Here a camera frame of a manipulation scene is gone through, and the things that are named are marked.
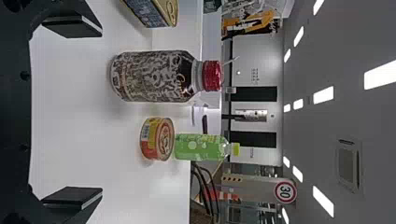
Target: green tea bottle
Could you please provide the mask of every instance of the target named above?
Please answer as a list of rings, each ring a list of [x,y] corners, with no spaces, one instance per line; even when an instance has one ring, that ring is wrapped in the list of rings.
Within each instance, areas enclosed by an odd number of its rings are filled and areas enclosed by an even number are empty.
[[[176,135],[175,157],[183,161],[222,161],[239,155],[239,143],[229,143],[220,135],[182,133]]]

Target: large patterned bottle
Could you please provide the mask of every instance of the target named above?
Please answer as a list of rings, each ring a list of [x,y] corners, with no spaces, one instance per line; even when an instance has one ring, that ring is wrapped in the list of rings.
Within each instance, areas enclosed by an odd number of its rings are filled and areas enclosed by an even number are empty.
[[[116,94],[128,102],[188,102],[199,91],[219,91],[217,61],[200,62],[185,50],[125,52],[111,65]]]

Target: ceiling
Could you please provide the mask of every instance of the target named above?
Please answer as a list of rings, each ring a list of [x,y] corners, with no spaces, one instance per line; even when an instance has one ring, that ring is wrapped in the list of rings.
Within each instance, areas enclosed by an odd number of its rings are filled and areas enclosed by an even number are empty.
[[[286,207],[290,224],[396,223],[396,83],[366,91],[364,73],[396,60],[396,2],[325,0],[316,16],[315,0],[298,0],[285,21],[284,105],[304,99],[304,107],[284,116],[284,155],[304,174],[297,204]],[[295,48],[301,26],[304,36]],[[332,101],[313,105],[312,94],[334,86]],[[338,136],[362,142],[362,191],[338,184]],[[292,177],[291,167],[285,174]],[[317,186],[334,204],[334,218],[317,203]]]

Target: ceiling light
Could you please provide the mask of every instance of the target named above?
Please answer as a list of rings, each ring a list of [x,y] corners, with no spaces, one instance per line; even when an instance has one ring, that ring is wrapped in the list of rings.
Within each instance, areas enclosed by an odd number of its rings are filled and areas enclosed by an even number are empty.
[[[303,99],[294,101],[294,103],[293,103],[293,109],[294,110],[298,110],[298,109],[301,109],[303,107],[304,107],[304,100]]]
[[[289,111],[291,111],[291,105],[290,104],[283,106],[283,112],[288,113]]]
[[[303,173],[301,173],[301,171],[295,166],[293,166],[293,174],[301,183],[303,183]]]
[[[300,31],[297,33],[297,36],[294,38],[294,47],[297,47],[298,43],[300,43],[301,38],[304,35],[304,27],[300,28]]]
[[[317,0],[317,2],[314,4],[314,16],[317,15],[319,9],[323,5],[324,0]]]
[[[364,73],[364,89],[370,90],[396,82],[396,61]]]
[[[314,198],[326,210],[331,217],[334,217],[334,204],[317,187],[313,187]]]
[[[284,58],[284,60],[283,60],[285,63],[286,63],[286,62],[288,61],[288,59],[290,58],[290,55],[291,55],[291,50],[288,49],[288,51],[286,51],[285,58]]]
[[[283,220],[285,220],[285,223],[289,224],[289,217],[288,217],[288,214],[286,213],[285,208],[282,208],[282,217],[283,217]]]
[[[286,167],[290,168],[290,161],[287,157],[283,157],[283,164],[285,164]]]
[[[314,105],[330,101],[334,98],[334,87],[331,86],[314,94]]]

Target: green bottle label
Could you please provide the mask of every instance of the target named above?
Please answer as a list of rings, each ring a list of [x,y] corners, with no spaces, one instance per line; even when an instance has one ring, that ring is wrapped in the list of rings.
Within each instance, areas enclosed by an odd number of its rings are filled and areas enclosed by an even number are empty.
[[[177,134],[175,157],[184,161],[220,161],[225,157],[226,144],[219,135]]]

